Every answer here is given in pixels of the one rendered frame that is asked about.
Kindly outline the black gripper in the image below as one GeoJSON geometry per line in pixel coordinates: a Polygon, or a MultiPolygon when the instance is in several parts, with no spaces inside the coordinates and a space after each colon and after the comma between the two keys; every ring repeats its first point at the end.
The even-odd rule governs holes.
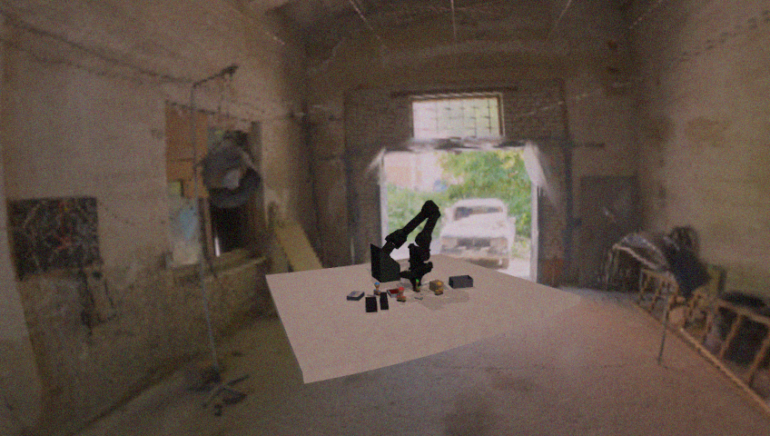
{"type": "Polygon", "coordinates": [[[421,263],[421,260],[409,259],[409,263],[410,263],[409,270],[410,271],[405,270],[405,271],[400,272],[400,277],[401,278],[410,279],[410,281],[412,283],[413,289],[416,289],[416,279],[419,280],[418,287],[420,287],[421,278],[422,278],[422,276],[424,274],[426,274],[426,273],[423,273],[421,271],[418,271],[418,272],[416,271],[416,265],[417,265],[418,262],[421,263]]]}

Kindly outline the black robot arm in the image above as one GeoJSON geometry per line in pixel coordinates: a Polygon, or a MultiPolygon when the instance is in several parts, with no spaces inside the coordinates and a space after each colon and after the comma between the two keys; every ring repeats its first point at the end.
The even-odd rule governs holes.
{"type": "Polygon", "coordinates": [[[424,261],[429,259],[432,233],[439,217],[439,207],[432,200],[426,201],[422,206],[421,212],[416,215],[407,225],[405,225],[402,229],[396,230],[394,233],[386,236],[385,240],[387,242],[384,244],[381,250],[384,251],[387,255],[390,255],[394,248],[398,250],[407,241],[408,235],[425,219],[429,218],[422,232],[420,232],[415,238],[415,242],[418,246],[416,246],[414,243],[410,243],[408,248],[410,249],[410,259],[421,260],[421,263],[418,262],[416,265],[416,271],[430,273],[430,270],[433,268],[433,264],[431,261],[427,263],[424,261]]]}

